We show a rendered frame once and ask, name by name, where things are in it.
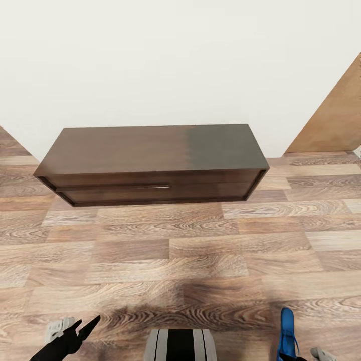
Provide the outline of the robot trunk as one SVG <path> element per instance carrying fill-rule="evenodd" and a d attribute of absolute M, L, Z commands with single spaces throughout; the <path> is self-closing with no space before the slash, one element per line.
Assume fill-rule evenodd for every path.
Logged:
<path fill-rule="evenodd" d="M 144 361 L 217 361 L 208 329 L 153 329 Z"/>

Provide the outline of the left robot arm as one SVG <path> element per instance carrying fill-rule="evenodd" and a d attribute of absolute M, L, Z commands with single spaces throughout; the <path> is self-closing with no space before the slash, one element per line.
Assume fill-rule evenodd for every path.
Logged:
<path fill-rule="evenodd" d="M 82 323 L 80 319 L 75 322 L 74 317 L 63 318 L 47 325 L 44 343 L 47 344 L 30 361 L 62 361 L 67 355 L 75 354 L 101 317 L 97 316 L 79 331 L 76 329 Z"/>

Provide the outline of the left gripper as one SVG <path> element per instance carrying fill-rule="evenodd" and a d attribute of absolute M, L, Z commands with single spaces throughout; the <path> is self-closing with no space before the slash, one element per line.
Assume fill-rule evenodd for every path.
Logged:
<path fill-rule="evenodd" d="M 101 317 L 97 316 L 93 321 L 87 324 L 79 331 L 77 336 L 76 329 L 82 323 L 80 319 L 72 327 L 63 330 L 64 335 L 57 337 L 53 342 L 48 343 L 32 358 L 38 361 L 62 361 L 67 355 L 75 354 L 83 344 L 93 329 L 96 327 Z"/>

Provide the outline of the sandal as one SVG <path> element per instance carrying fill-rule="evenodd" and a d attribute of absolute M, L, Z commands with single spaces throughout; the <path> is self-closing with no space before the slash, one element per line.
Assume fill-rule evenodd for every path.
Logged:
<path fill-rule="evenodd" d="M 290 308 L 283 307 L 280 320 L 280 343 L 276 361 L 283 361 L 279 356 L 281 353 L 296 358 L 295 343 L 298 346 L 294 336 L 294 314 Z"/>

